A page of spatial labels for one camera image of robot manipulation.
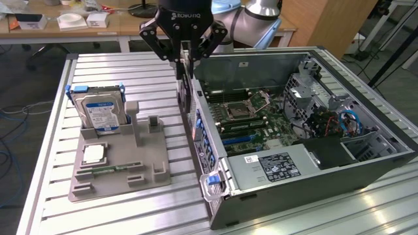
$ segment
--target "metal table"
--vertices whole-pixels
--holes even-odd
[[[372,92],[327,51],[324,59],[367,96]],[[172,184],[80,203],[67,199],[80,119],[64,96],[65,84],[105,86],[123,82],[127,100],[139,101],[139,119],[159,115],[169,155]],[[335,83],[332,91],[338,92]],[[380,105],[390,116],[394,108]],[[418,141],[402,119],[394,120]],[[418,161],[387,173],[367,188],[268,215],[227,229],[208,229],[176,100],[172,68],[152,52],[69,55],[17,234],[418,234]]]

